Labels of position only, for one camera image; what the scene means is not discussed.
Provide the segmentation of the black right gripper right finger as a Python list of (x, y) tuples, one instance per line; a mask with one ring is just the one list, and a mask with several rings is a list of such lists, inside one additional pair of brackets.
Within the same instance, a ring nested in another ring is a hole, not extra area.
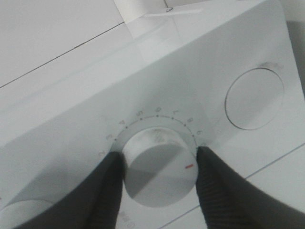
[(303, 212), (261, 191), (229, 167), (214, 151), (196, 155), (196, 192), (209, 229), (303, 229)]

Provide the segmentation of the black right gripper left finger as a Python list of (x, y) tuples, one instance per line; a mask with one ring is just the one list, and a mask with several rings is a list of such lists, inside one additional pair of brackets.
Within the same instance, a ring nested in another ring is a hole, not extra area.
[(123, 159), (110, 152), (71, 193), (20, 229), (113, 229), (122, 199)]

